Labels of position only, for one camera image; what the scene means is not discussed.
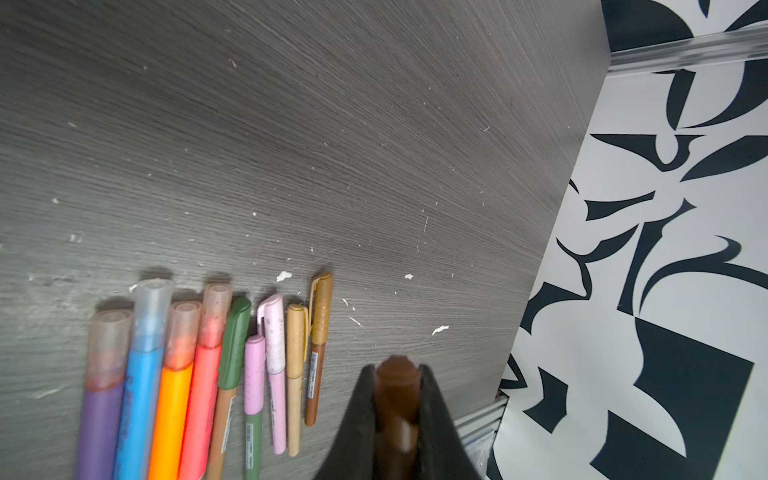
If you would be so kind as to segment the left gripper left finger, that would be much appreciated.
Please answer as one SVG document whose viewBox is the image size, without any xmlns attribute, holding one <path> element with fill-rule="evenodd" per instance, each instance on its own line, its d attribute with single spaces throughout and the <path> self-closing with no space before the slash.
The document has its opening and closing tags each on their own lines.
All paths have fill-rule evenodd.
<svg viewBox="0 0 768 480">
<path fill-rule="evenodd" d="M 376 415 L 373 365 L 358 377 L 337 434 L 315 479 L 374 478 Z"/>
</svg>

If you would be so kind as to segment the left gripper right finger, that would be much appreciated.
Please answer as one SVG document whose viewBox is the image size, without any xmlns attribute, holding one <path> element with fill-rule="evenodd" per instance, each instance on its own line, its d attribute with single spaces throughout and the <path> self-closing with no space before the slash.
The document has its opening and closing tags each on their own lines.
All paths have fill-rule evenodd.
<svg viewBox="0 0 768 480">
<path fill-rule="evenodd" d="M 422 364 L 417 479 L 479 479 L 450 416 L 432 369 Z"/>
</svg>

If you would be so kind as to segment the ochre capped brown pen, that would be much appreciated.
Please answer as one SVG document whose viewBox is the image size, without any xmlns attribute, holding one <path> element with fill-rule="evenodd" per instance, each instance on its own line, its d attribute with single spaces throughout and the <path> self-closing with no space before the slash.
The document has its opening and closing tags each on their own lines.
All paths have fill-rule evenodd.
<svg viewBox="0 0 768 480">
<path fill-rule="evenodd" d="M 334 275 L 331 272 L 324 272 L 312 280 L 310 288 L 311 355 L 305 414 L 305 424 L 308 427 L 314 426 L 317 421 L 322 369 L 330 325 L 333 282 Z"/>
</svg>

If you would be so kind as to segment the tan pen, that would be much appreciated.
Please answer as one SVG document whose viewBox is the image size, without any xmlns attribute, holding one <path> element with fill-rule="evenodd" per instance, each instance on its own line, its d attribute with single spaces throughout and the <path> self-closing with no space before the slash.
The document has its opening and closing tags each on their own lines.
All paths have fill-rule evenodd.
<svg viewBox="0 0 768 480">
<path fill-rule="evenodd" d="M 286 317 L 287 451 L 290 457 L 296 457 L 300 451 L 303 373 L 309 329 L 308 308 L 290 304 Z"/>
</svg>

